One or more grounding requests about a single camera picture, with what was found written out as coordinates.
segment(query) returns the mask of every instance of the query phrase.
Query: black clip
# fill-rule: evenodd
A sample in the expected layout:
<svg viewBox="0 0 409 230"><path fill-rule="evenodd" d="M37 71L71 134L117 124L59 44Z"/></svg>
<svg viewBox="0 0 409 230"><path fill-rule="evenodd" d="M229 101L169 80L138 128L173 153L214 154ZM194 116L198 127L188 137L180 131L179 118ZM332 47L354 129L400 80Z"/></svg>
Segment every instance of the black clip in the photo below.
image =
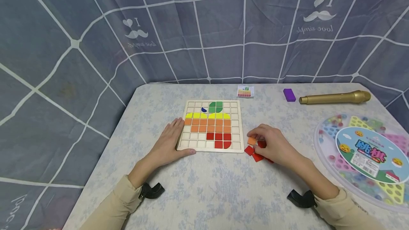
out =
<svg viewBox="0 0 409 230"><path fill-rule="evenodd" d="M311 208L312 206L317 206L315 203L314 194L311 192L311 190L308 190L303 196L301 196L296 190L293 189L288 194L287 199L299 208Z"/></svg>
<svg viewBox="0 0 409 230"><path fill-rule="evenodd" d="M142 185L142 191L139 195L139 199L143 201L143 199L156 199L165 192L165 189L162 187L160 183L156 184L154 187L151 187L148 183Z"/></svg>

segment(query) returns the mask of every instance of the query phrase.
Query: gold microphone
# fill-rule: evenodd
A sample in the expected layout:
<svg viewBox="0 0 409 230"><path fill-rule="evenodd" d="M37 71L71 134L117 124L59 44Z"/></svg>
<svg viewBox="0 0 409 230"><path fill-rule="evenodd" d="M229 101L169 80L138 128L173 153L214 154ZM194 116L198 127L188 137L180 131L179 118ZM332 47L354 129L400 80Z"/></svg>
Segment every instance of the gold microphone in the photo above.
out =
<svg viewBox="0 0 409 230"><path fill-rule="evenodd" d="M362 103L371 99L371 94L367 91L356 90L350 93L334 93L323 95L309 95L300 97L300 104L320 104L320 103Z"/></svg>

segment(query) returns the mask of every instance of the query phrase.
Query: table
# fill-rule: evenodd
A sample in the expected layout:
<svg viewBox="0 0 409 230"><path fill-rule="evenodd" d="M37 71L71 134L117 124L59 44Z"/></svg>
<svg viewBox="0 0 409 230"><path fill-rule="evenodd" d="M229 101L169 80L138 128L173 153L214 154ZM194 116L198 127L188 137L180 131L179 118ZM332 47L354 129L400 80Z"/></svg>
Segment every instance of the table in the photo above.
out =
<svg viewBox="0 0 409 230"><path fill-rule="evenodd" d="M148 84L137 88L64 229L77 230L83 224L121 176L149 152L165 125L182 116L188 99L238 99L243 133L260 123L281 129L288 141L337 185L339 182L323 166L313 146L312 134L318 122L331 114L354 112L400 127L373 95L361 105L301 105L286 102L283 94L284 88L292 88L297 98L367 91L360 84L249 86L255 87L254 98L237 98L236 84ZM330 229L314 210L297 208L286 199L292 189L299 193L307 190L298 177L266 160L256 163L245 153L198 152L164 166L148 181L151 186L160 182L166 191L156 200L146 199L131 215L126 229ZM354 197L387 229L409 225L407 215Z"/></svg>

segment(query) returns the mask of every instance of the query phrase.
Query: gray fabric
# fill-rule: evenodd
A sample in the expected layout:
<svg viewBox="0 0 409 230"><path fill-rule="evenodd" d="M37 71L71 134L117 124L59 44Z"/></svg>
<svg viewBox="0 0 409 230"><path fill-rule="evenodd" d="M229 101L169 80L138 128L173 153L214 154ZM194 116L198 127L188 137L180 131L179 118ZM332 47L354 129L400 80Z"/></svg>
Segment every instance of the gray fabric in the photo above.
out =
<svg viewBox="0 0 409 230"><path fill-rule="evenodd" d="M409 130L408 0L0 8L1 229L61 228L135 89L149 82L359 82Z"/></svg>

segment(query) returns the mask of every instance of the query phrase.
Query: beige sleeve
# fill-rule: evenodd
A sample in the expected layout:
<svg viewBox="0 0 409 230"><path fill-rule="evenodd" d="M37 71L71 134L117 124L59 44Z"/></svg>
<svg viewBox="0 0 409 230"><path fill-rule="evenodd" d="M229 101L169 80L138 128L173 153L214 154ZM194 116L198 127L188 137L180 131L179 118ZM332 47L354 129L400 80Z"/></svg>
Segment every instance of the beige sleeve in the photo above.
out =
<svg viewBox="0 0 409 230"><path fill-rule="evenodd" d="M80 230L120 230L126 217L141 203L139 200L141 190L142 187L134 188L127 176L123 176Z"/></svg>
<svg viewBox="0 0 409 230"><path fill-rule="evenodd" d="M339 187L336 198L322 200L315 196L316 210L336 230L385 230L372 216L359 206L345 189Z"/></svg>

